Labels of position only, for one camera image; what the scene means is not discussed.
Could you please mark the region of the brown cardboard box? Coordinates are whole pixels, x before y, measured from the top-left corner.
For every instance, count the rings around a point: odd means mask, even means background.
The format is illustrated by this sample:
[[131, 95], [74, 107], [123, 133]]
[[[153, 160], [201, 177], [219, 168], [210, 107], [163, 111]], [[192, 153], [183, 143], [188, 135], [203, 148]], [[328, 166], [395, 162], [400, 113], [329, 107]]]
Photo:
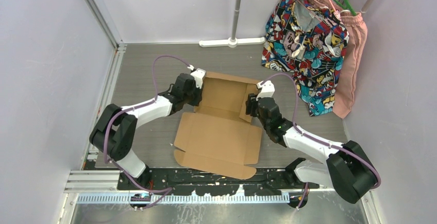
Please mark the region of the brown cardboard box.
[[207, 72], [202, 100], [181, 116], [174, 140], [180, 166], [246, 180], [256, 173], [263, 129], [245, 113], [255, 79]]

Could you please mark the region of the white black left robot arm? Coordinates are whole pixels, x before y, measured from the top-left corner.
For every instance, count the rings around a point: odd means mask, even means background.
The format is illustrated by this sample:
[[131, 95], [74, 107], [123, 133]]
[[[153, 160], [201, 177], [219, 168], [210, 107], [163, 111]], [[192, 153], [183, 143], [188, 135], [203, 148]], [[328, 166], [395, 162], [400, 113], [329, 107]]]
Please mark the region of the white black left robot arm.
[[186, 104], [198, 106], [205, 75], [205, 70], [193, 69], [189, 74], [181, 73], [166, 91], [150, 100], [124, 107], [107, 105], [91, 131], [89, 142], [127, 172], [133, 186], [145, 189], [150, 175], [147, 165], [132, 149], [136, 129], [170, 116]]

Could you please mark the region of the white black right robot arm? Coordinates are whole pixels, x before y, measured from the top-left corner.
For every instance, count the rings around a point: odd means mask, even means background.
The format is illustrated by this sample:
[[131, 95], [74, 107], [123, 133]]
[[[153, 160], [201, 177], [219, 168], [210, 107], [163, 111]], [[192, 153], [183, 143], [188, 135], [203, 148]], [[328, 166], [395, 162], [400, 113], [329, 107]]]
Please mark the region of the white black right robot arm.
[[256, 87], [258, 93], [248, 95], [246, 114], [260, 121], [272, 142], [316, 159], [312, 162], [298, 158], [286, 167], [290, 187], [299, 188], [304, 183], [327, 186], [343, 200], [357, 203], [380, 186], [381, 176], [357, 142], [335, 142], [308, 132], [282, 116], [273, 99], [275, 88], [271, 81], [258, 82]]

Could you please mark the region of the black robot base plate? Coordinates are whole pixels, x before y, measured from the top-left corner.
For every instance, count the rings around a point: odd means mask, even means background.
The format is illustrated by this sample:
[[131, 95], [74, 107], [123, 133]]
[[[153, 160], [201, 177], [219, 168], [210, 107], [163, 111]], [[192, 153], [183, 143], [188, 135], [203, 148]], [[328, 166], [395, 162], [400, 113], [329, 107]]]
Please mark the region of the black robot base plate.
[[315, 183], [302, 183], [284, 168], [257, 168], [240, 180], [191, 168], [147, 168], [138, 179], [120, 173], [118, 191], [130, 191], [135, 209], [157, 204], [286, 203], [302, 208]]

